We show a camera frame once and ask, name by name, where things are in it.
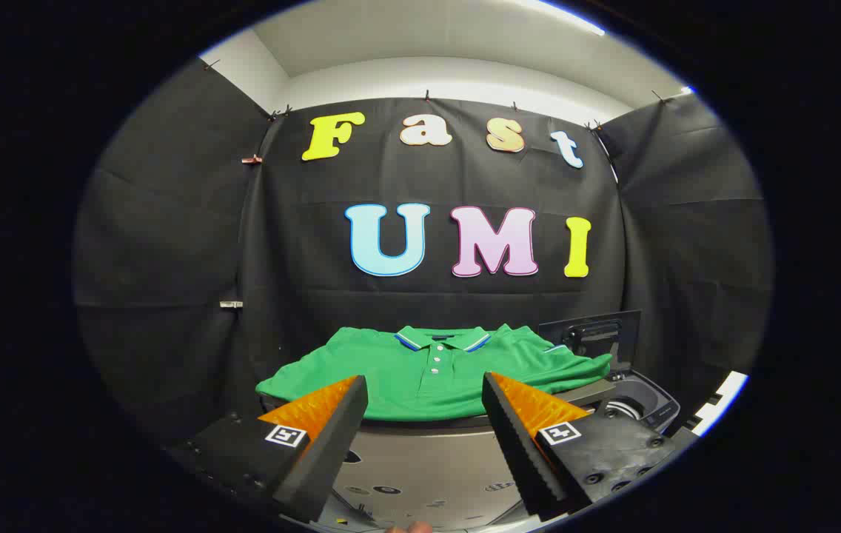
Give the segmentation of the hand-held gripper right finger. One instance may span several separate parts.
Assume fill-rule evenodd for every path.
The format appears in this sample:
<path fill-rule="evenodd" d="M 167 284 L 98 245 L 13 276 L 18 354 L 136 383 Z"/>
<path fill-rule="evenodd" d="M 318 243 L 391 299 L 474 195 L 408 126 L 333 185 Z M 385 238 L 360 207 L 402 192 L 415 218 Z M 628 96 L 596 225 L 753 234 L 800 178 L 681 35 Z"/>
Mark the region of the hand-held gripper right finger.
<path fill-rule="evenodd" d="M 543 522 L 636 489 L 697 438 L 606 405 L 590 412 L 498 372 L 485 372 L 481 400 L 526 512 Z"/>

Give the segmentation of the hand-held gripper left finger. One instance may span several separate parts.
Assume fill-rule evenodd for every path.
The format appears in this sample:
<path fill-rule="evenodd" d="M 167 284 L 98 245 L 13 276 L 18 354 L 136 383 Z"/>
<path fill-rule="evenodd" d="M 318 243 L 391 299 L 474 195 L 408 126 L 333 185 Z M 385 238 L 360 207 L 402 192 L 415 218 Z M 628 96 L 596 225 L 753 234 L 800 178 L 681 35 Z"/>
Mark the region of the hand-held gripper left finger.
<path fill-rule="evenodd" d="M 224 416 L 167 452 L 241 505 L 315 522 L 367 405 L 366 378 L 353 375 L 257 418 Z"/>

